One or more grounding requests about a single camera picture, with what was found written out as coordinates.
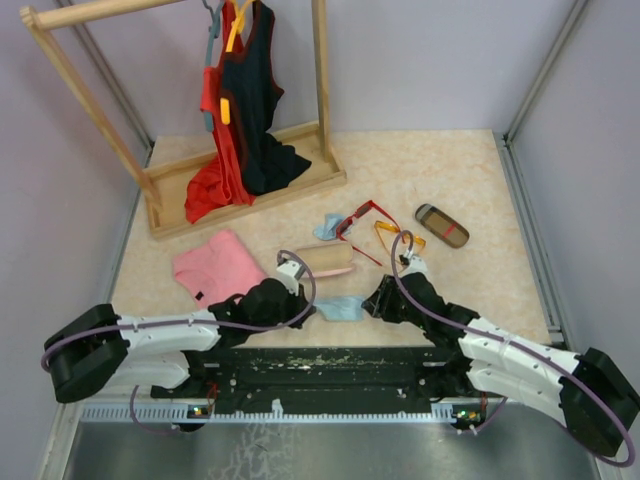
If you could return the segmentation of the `light blue cleaning cloth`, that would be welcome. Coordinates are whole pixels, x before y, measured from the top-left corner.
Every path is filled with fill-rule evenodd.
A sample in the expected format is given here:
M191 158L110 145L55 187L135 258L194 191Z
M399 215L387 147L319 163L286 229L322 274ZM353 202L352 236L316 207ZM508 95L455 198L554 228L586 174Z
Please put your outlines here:
M364 318L362 296L334 296L314 302L318 312L329 322L359 322Z

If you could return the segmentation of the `orange sunglasses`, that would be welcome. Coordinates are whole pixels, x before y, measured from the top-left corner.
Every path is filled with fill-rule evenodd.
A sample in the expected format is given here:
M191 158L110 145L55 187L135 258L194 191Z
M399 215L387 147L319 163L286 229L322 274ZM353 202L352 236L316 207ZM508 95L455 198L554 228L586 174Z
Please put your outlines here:
M387 254L391 254L391 243L400 233L400 228L392 223L376 220L373 225L374 232ZM413 250L420 254L426 247L426 241L420 236L414 236Z

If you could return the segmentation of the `pink shirt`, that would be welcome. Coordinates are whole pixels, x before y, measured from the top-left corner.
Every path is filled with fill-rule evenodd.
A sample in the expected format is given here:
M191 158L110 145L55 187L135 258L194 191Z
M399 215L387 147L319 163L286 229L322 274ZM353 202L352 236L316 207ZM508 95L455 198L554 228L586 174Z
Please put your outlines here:
M201 308L246 294L267 278L240 238L229 229L177 255L172 267L175 280Z

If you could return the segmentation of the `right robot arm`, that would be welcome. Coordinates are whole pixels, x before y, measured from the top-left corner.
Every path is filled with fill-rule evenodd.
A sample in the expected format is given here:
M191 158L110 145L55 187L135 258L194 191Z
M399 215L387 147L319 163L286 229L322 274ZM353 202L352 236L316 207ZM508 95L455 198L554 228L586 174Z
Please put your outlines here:
M636 459L629 430L639 414L639 395L606 353L583 354L528 341L477 312L446 302L422 273L383 277L362 303L373 318L409 323L449 352L441 367L418 375L430 398L477 392L515 400L547 415L602 461L624 466Z

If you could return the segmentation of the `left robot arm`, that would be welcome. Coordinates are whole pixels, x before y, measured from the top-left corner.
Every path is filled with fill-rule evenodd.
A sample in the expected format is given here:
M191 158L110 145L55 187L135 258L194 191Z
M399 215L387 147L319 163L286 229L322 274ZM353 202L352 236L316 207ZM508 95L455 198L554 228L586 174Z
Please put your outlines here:
M133 385L201 394L208 373L189 362L190 352L209 352L244 344L252 335L299 329L315 313L316 285L293 288L267 278L245 294L176 316L136 317L98 304L49 337L41 357L61 404L88 399L118 380ZM146 369L127 376L136 360L158 358L159 374Z

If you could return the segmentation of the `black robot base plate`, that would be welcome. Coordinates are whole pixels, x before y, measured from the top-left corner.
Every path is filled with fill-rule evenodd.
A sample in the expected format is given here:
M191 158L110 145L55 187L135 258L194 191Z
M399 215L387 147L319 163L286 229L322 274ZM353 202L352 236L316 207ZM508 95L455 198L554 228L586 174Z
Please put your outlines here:
M448 398L478 399L468 360L430 346L234 348L189 352L178 387L154 386L154 399L208 399L218 414L428 413Z

